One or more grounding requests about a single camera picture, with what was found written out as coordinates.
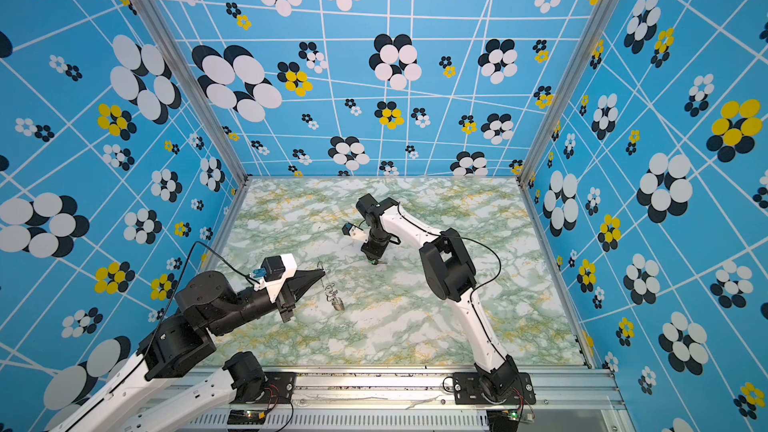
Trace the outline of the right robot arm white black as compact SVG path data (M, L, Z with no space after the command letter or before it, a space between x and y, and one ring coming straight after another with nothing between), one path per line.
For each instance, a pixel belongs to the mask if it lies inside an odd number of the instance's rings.
M522 374L483 309L476 267L459 232L424 223L392 198L379 202L366 194L358 199L356 209L368 230L363 232L348 223L343 233L362 243L361 251L370 263L379 263L391 244L405 244L418 250L427 285L458 317L486 400L501 404L517 395L524 402L526 385Z

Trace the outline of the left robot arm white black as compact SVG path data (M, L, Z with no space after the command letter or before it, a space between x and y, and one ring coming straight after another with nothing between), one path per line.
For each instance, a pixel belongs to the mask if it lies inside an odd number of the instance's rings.
M251 352L238 352L201 382L152 408L146 403L184 377L216 349L213 338L273 311L289 318L296 302L325 275L298 270L268 289L234 291L220 272L196 276L176 294L178 310L165 318L125 365L82 407L58 425L58 431L177 431L225 404L265 401L267 415L288 401L289 392L268 378Z

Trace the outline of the aluminium frame post left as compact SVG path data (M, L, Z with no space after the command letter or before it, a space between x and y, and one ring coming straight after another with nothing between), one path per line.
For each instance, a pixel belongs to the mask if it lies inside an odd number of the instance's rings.
M154 0L132 0L138 9L139 16L149 34L160 49L163 57L174 76L178 79L181 91L187 97L190 107L193 109L201 125L208 133L211 141L217 147L222 160L229 167L239 187L248 184L248 176L243 164L237 157L233 146L223 135L221 124L208 103L207 98L200 89L192 70L187 65L185 56L179 48L168 20L163 17Z

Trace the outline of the steel key organizer plate with rings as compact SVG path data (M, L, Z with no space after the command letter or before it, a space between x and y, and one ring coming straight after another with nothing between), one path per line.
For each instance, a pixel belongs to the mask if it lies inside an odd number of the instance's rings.
M322 261L317 262L317 266L324 272L321 278L321 286L326 297L326 301L337 311L343 312L345 305L342 298L339 296L339 291L335 283L331 280L330 269L326 267Z

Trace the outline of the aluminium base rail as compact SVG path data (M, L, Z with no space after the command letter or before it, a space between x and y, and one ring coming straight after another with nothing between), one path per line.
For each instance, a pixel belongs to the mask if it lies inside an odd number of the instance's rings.
M139 408L123 431L632 431L612 374L529 366L503 405L468 403L454 367L296 367L256 403L227 403L198 368Z

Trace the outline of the aluminium frame post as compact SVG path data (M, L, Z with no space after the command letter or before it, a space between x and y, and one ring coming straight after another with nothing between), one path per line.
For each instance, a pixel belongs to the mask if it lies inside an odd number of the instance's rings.
M168 20L163 17L154 0L132 0L138 9L139 16L149 34L160 49L163 57L174 76L178 79L181 91L187 97L190 107L193 109L201 125L208 133L211 141L217 147L222 160L229 167L239 187L248 184L248 176L243 164L237 157L233 146L223 135L221 124L208 103L207 98L200 89L192 70L187 65L185 56L179 48Z
M566 110L568 101L586 70L589 57L595 45L602 37L602 33L613 16L619 1L599 0L598 4L594 7L582 36L569 59L562 79L555 90L553 104L545 114L528 155L524 160L524 167L519 179L521 188L526 186L536 171L537 164L544 155L547 144L550 141L550 135Z

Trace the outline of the aluminium frame post right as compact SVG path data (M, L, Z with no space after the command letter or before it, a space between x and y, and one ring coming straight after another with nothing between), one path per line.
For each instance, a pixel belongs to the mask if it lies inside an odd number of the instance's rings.
M545 114L528 155L524 160L524 167L519 179L521 188L526 186L536 171L537 164L544 155L547 144L550 141L550 135L566 110L568 101L586 70L589 57L595 45L602 37L602 33L613 16L619 1L599 0L598 4L594 7L582 36L569 59L562 79L555 90L553 104Z

